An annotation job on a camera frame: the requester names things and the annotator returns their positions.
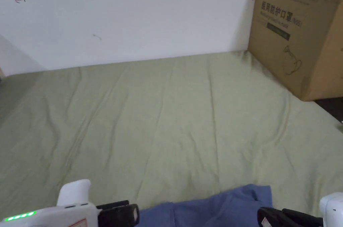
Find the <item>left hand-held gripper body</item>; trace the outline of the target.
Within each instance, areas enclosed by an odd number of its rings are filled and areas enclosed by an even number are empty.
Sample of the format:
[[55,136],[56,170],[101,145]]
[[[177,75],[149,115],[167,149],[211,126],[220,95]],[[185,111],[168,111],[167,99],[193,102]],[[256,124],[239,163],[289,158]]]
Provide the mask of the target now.
[[101,209],[89,201],[91,181],[82,179],[60,189],[55,207],[6,217],[1,227],[97,227]]

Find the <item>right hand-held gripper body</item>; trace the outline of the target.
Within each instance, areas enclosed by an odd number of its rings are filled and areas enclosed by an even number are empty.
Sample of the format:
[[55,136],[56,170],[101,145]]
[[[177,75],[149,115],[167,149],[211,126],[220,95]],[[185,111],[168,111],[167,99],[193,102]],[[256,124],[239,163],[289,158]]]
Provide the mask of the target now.
[[343,226],[343,193],[335,192],[320,200],[324,227]]

